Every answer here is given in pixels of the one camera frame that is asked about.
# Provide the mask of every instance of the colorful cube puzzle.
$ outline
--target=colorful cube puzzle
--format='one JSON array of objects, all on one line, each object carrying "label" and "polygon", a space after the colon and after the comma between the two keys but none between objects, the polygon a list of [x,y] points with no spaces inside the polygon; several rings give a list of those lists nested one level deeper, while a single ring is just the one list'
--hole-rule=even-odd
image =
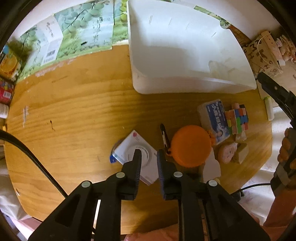
[{"label": "colorful cube puzzle", "polygon": [[249,118],[246,108],[243,104],[235,103],[232,105],[232,110],[225,111],[228,129],[230,134],[240,134],[242,131],[249,129]]}]

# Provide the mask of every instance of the wooden table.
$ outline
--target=wooden table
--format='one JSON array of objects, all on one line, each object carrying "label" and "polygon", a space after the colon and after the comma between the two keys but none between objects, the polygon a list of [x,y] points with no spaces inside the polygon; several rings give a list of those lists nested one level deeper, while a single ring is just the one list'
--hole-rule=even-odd
[{"label": "wooden table", "polygon": [[[237,190],[271,155],[271,123],[258,90],[141,95],[133,89],[128,46],[77,57],[53,69],[17,84],[8,132],[28,146],[68,194],[84,180],[95,183],[120,171],[121,164],[110,164],[110,151],[133,129],[156,150],[163,148],[160,123],[172,138],[180,127],[199,124],[197,106],[217,98],[225,108],[245,104],[250,119],[250,153],[241,165],[221,166],[222,186]],[[6,143],[5,154],[23,208],[44,220],[63,201],[62,195],[16,147]],[[122,234],[174,223],[177,202],[162,200],[158,181],[149,187],[140,182],[136,200],[122,202]]]}]

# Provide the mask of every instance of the pink clothing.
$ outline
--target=pink clothing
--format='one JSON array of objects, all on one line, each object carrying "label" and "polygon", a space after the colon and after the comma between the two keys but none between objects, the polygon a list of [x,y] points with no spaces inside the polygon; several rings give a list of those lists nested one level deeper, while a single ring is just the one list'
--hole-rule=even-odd
[{"label": "pink clothing", "polygon": [[[276,241],[285,231],[293,218],[293,210],[296,207],[296,190],[285,189],[275,198],[267,219],[262,228],[270,236],[271,241]],[[129,234],[124,241],[178,241],[178,224],[164,229],[154,230],[148,233]]]}]

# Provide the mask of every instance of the white fabric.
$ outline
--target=white fabric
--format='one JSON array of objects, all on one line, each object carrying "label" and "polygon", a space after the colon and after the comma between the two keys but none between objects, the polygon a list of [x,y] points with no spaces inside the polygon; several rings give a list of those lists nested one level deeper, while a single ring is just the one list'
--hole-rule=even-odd
[{"label": "white fabric", "polygon": [[[268,161],[243,187],[257,184],[269,183],[278,165],[277,156],[284,138],[284,132],[291,127],[290,119],[280,107],[274,107],[274,119],[272,121],[272,153]],[[274,195],[270,186],[253,187],[244,191],[245,196],[239,202],[248,212],[259,218],[262,225],[266,220]]]},{"label": "white fabric", "polygon": [[0,160],[0,209],[11,219],[30,218],[22,208],[8,175],[5,159]]}]

